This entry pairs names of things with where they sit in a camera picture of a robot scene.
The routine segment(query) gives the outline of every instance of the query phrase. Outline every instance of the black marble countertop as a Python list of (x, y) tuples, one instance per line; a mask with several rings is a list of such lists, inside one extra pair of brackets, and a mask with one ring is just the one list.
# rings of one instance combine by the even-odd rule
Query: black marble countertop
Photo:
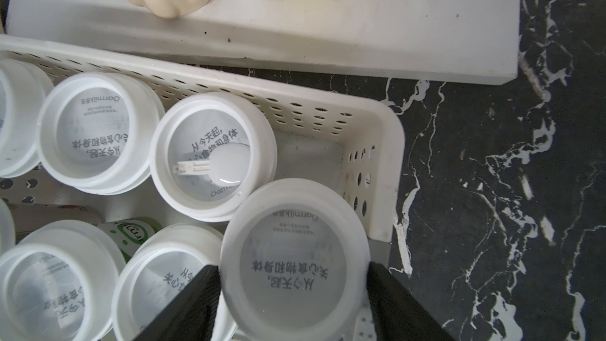
[(521, 0), (489, 87), (220, 68), (379, 100), (406, 136), (390, 271), (459, 340), (606, 338), (606, 0)]

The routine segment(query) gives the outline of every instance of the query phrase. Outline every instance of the oatmilk logo text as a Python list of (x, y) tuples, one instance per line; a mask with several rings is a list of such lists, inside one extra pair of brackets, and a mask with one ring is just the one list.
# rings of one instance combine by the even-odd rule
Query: oatmilk logo text
[(210, 193), (210, 196), (215, 197), (216, 195), (226, 193), (227, 191), (229, 191), (231, 189), (233, 189), (233, 187), (222, 187), (222, 188), (218, 189), (217, 191), (213, 191), (212, 193)]
[(280, 216), (280, 217), (290, 217), (290, 218), (296, 218), (296, 217), (302, 217), (302, 218), (310, 218), (313, 220), (313, 222), (317, 222), (318, 221), (318, 216), (309, 213), (309, 212), (303, 212), (303, 211), (294, 211), (292, 209), (280, 209), (277, 212), (273, 213), (274, 216)]
[(97, 102), (114, 102), (117, 103), (120, 101), (120, 96), (93, 96), (91, 98), (80, 99), (82, 104), (90, 104)]

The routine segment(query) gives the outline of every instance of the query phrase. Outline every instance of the perforated basket wall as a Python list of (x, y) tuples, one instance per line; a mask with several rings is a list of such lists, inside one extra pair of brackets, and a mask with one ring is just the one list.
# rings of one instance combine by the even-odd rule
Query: perforated basket wall
[(335, 161), (317, 169), (317, 181), (326, 181), (320, 175), (333, 177), (331, 188), (355, 209), (368, 236), (384, 242), (391, 240), (404, 133), (393, 111), (381, 103), (194, 66), (8, 35), (0, 35), (0, 57), (33, 63), (47, 72), (55, 84), (86, 71), (130, 75), (148, 84), (166, 109), (184, 97), (208, 91), (223, 90), (244, 97), (265, 114), (276, 132), (292, 135), (295, 144), (297, 140), (313, 143), (312, 151), (293, 151), (294, 162), (289, 160), (289, 163), (320, 166), (323, 160)]

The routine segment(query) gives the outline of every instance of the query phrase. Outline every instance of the small white spoon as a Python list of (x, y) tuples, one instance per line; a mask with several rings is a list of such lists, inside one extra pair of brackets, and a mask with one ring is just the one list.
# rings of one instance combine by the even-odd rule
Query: small white spoon
[(178, 176), (208, 175), (217, 186), (231, 187), (242, 183), (250, 164), (250, 147), (226, 143), (210, 153), (208, 159), (177, 162), (173, 173)]

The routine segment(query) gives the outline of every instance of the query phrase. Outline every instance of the white tray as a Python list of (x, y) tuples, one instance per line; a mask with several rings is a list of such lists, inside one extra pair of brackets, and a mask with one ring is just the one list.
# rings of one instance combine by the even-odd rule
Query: white tray
[(520, 0), (210, 0), (163, 20), (127, 0), (10, 0), (7, 34), (173, 62), (500, 85), (518, 73), (519, 13)]

